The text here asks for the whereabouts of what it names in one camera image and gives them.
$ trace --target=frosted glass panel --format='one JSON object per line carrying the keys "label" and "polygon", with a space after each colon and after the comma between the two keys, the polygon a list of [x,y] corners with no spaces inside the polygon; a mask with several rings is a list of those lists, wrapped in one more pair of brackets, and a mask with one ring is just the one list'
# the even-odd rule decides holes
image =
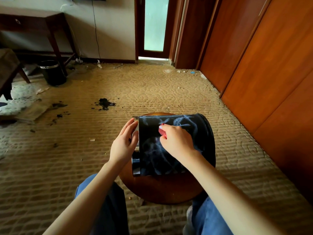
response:
{"label": "frosted glass panel", "polygon": [[168,0],[146,0],[145,50],[163,51]]}

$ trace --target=black cable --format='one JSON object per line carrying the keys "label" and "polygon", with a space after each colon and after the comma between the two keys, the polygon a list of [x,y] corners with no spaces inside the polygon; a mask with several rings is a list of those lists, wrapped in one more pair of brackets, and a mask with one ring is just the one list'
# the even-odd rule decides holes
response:
{"label": "black cable", "polygon": [[96,27],[96,41],[97,41],[97,45],[98,45],[98,53],[99,53],[99,58],[101,59],[101,57],[100,57],[99,43],[98,43],[98,38],[97,38],[97,25],[96,25],[96,16],[95,16],[95,9],[94,9],[94,1],[91,0],[91,3],[92,3],[92,10],[94,11],[94,19],[95,19],[95,27]]}

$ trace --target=white wall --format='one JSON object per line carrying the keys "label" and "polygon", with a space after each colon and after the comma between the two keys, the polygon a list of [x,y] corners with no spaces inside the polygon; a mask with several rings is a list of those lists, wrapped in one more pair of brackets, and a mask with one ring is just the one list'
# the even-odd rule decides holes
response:
{"label": "white wall", "polygon": [[[71,4],[71,0],[0,0],[0,6],[51,11],[60,11],[67,3]],[[101,58],[134,60],[134,0],[94,0],[94,8]],[[62,11],[75,34],[74,42],[80,48],[81,56],[99,58],[91,1],[74,0],[74,6],[63,6]],[[63,32],[56,34],[56,38],[60,51],[71,52]],[[0,42],[15,49],[52,51],[46,37],[32,33],[2,31]]]}

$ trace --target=hand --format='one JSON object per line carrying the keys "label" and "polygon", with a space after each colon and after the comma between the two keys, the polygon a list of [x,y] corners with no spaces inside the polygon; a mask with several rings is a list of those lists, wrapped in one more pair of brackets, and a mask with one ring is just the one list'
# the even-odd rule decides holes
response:
{"label": "hand", "polygon": [[184,159],[187,155],[194,153],[199,154],[194,149],[193,139],[191,135],[180,126],[160,125],[160,129],[166,132],[166,135],[160,137],[160,142],[164,149],[184,164]]}
{"label": "hand", "polygon": [[134,118],[131,118],[124,125],[121,132],[112,143],[109,162],[124,167],[131,159],[138,142],[138,131],[134,132],[133,137],[131,137],[131,133],[135,130],[137,124],[138,122],[134,122]]}

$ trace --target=drawer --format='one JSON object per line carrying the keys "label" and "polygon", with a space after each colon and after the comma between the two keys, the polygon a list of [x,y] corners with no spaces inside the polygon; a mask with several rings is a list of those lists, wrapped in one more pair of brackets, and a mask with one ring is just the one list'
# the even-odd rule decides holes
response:
{"label": "drawer", "polygon": [[45,18],[42,17],[0,14],[0,29],[8,31],[43,31],[48,27]]}

